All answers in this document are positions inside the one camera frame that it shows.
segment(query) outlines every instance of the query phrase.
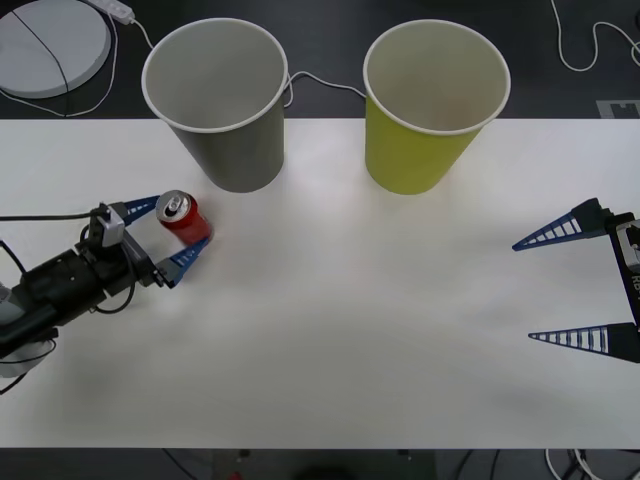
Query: white round disc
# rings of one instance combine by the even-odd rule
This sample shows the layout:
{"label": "white round disc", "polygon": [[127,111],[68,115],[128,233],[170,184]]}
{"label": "white round disc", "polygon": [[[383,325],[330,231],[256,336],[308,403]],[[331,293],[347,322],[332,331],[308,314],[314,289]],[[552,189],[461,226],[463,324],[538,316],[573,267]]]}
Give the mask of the white round disc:
{"label": "white round disc", "polygon": [[[111,33],[100,14],[85,3],[39,0],[15,12],[56,56],[69,90],[95,75],[109,55]],[[66,92],[51,54],[13,13],[0,18],[0,89],[23,98]]]}

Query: white power strip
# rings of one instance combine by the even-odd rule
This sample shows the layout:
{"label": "white power strip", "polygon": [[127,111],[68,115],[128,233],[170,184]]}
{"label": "white power strip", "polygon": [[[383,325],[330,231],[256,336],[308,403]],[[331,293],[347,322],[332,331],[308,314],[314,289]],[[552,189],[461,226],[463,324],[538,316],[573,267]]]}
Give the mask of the white power strip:
{"label": "white power strip", "polygon": [[131,7],[117,0],[84,0],[86,3],[95,7],[96,10],[111,15],[114,20],[119,21],[124,25],[129,25],[133,22],[136,16],[133,14]]}

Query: yellow paper cup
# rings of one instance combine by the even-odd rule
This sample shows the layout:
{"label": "yellow paper cup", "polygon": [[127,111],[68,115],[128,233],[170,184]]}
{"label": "yellow paper cup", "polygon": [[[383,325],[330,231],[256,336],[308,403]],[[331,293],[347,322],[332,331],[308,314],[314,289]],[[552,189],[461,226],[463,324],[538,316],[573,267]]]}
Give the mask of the yellow paper cup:
{"label": "yellow paper cup", "polygon": [[416,20],[383,33],[364,60],[367,169],[395,193],[422,193],[502,111],[509,68],[478,32]]}

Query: cup rim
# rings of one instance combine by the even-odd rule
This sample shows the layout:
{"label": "cup rim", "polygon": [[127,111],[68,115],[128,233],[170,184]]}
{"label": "cup rim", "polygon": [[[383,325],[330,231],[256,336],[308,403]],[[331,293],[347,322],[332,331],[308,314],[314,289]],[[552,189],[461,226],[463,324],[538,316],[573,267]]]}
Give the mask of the cup rim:
{"label": "cup rim", "polygon": [[[252,115],[251,117],[245,120],[242,120],[241,122],[234,123],[232,125],[227,125],[224,127],[216,127],[216,128],[190,127],[188,125],[183,125],[174,120],[171,120],[162,112],[160,112],[160,110],[158,110],[158,108],[153,104],[153,102],[151,101],[151,98],[149,97],[149,92],[147,91],[147,85],[146,85],[147,71],[149,69],[149,64],[151,60],[155,56],[156,52],[158,52],[159,49],[162,47],[162,45],[171,41],[173,37],[175,37],[176,35],[179,35],[184,30],[188,30],[202,23],[214,23],[214,22],[242,24],[244,26],[251,27],[255,30],[258,30],[264,33],[267,36],[267,38],[269,38],[275,44],[276,48],[280,52],[280,55],[282,56],[282,62],[283,62],[282,81],[280,82],[280,87],[278,88],[277,93],[273,96],[271,101],[262,110],[258,111],[256,114]],[[247,22],[246,20],[240,20],[238,18],[205,18],[204,20],[198,20],[195,22],[187,23],[186,25],[183,25],[180,28],[175,29],[174,31],[169,33],[166,37],[164,37],[162,40],[160,40],[155,45],[155,47],[153,47],[153,50],[151,50],[151,53],[149,53],[149,55],[147,56],[147,59],[144,62],[144,67],[142,68],[141,84],[142,84],[142,95],[144,96],[145,102],[147,102],[147,106],[158,118],[160,118],[170,126],[175,127],[178,130],[183,130],[183,131],[192,132],[192,133],[223,133],[223,132],[229,132],[231,130],[236,130],[238,128],[244,127],[245,125],[248,125],[258,120],[260,117],[266,114],[269,110],[271,110],[271,108],[276,104],[277,101],[280,100],[280,97],[284,93],[284,89],[285,89],[288,77],[289,77],[289,65],[287,62],[287,55],[285,54],[284,49],[282,48],[282,45],[280,45],[280,42],[278,42],[276,37],[274,37],[271,33],[269,33],[269,31],[267,31],[266,29],[262,28],[259,25],[256,25],[255,23]]]}
{"label": "cup rim", "polygon": [[[396,30],[400,30],[402,28],[405,28],[409,25],[415,25],[415,24],[434,24],[434,23],[439,23],[439,24],[445,24],[445,25],[449,25],[455,28],[459,28],[461,30],[465,30],[473,35],[475,35],[476,37],[478,37],[482,42],[484,42],[491,50],[494,51],[494,53],[496,53],[500,64],[502,65],[503,69],[504,69],[504,74],[506,77],[506,88],[505,88],[505,92],[504,92],[504,97],[502,98],[502,101],[500,102],[500,104],[498,105],[498,108],[495,109],[495,111],[489,115],[487,118],[485,118],[483,121],[472,125],[470,127],[467,128],[462,128],[459,130],[431,130],[428,128],[422,128],[422,127],[418,127],[416,125],[413,125],[405,120],[402,120],[401,118],[399,118],[398,116],[394,115],[393,113],[391,113],[389,110],[387,110],[387,108],[385,108],[382,103],[380,102],[380,100],[378,100],[378,98],[375,96],[375,94],[373,93],[373,89],[371,88],[371,85],[369,83],[369,73],[368,73],[368,67],[369,67],[369,60],[371,59],[371,55],[373,54],[373,51],[376,49],[376,47],[378,46],[379,43],[381,43],[382,41],[384,41],[384,39],[390,35],[391,33],[393,33]],[[363,73],[363,78],[364,78],[364,85],[365,88],[367,90],[367,96],[369,98],[371,98],[371,100],[373,101],[373,103],[375,103],[375,105],[382,110],[382,112],[389,117],[391,120],[393,120],[394,122],[402,125],[403,127],[409,128],[411,130],[414,130],[416,132],[420,132],[420,133],[426,133],[429,135],[437,135],[437,136],[453,136],[453,135],[462,135],[465,133],[470,133],[476,130],[479,130],[480,128],[484,127],[487,123],[489,123],[491,120],[495,119],[500,112],[502,112],[502,110],[504,109],[505,105],[507,104],[507,100],[509,100],[509,94],[511,93],[511,73],[509,72],[509,66],[507,65],[507,62],[505,61],[504,57],[502,56],[502,53],[500,53],[500,50],[498,50],[498,48],[491,43],[491,41],[489,41],[489,39],[487,39],[484,35],[481,35],[480,33],[476,32],[475,30],[466,27],[464,25],[461,25],[459,23],[455,23],[455,22],[449,22],[447,20],[437,20],[437,19],[422,19],[422,20],[412,20],[410,22],[405,22],[405,23],[401,23],[399,25],[396,25],[393,28],[390,28],[389,30],[387,30],[386,32],[384,32],[382,35],[380,35],[375,42],[373,42],[371,44],[371,47],[369,47],[369,51],[367,52],[367,55],[364,59],[364,65],[362,68],[362,73]]]}

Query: dark floor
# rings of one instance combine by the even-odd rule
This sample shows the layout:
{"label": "dark floor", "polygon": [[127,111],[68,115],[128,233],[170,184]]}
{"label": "dark floor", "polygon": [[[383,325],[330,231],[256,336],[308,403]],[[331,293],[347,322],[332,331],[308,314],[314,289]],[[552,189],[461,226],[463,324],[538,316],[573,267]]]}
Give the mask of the dark floor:
{"label": "dark floor", "polygon": [[[29,0],[3,0],[0,16]],[[563,23],[565,56],[581,67],[593,58],[591,27],[612,22],[640,40],[637,0],[555,0]],[[566,69],[558,57],[557,30],[549,0],[125,0],[159,41],[177,27],[209,17],[235,17],[257,23],[282,44],[291,73],[308,70],[326,80],[364,89],[362,63],[384,31],[409,20],[438,18],[467,25],[491,40],[509,64],[512,93],[503,118],[600,118],[598,100],[640,99],[640,68],[630,46],[610,28],[599,30],[600,59],[586,73]],[[151,118],[140,88],[149,53],[134,25],[118,24],[120,49],[113,90],[83,118]],[[95,105],[106,91],[111,57],[87,84],[70,95],[70,111]],[[364,116],[364,103],[349,92],[309,79],[297,84],[288,117]],[[65,96],[43,101],[64,111]],[[640,118],[635,105],[617,108],[616,118]],[[51,118],[51,114],[0,97],[0,118]]]}
{"label": "dark floor", "polygon": [[[243,480],[294,480],[309,467],[332,467],[335,480],[434,479],[431,451],[308,451],[252,450],[238,462],[238,450],[172,450],[172,454],[198,480],[228,480],[238,471]],[[453,480],[465,450],[435,452],[437,479]],[[459,480],[489,480],[495,450],[475,451]],[[551,452],[556,470],[569,466],[565,450]],[[624,480],[640,468],[640,455],[613,450],[589,450],[594,474],[606,480]],[[338,476],[338,467],[351,476]],[[580,479],[581,474],[573,477]],[[5,449],[0,450],[2,480],[185,480],[183,474],[157,449]],[[503,450],[494,480],[552,480],[542,450]]]}

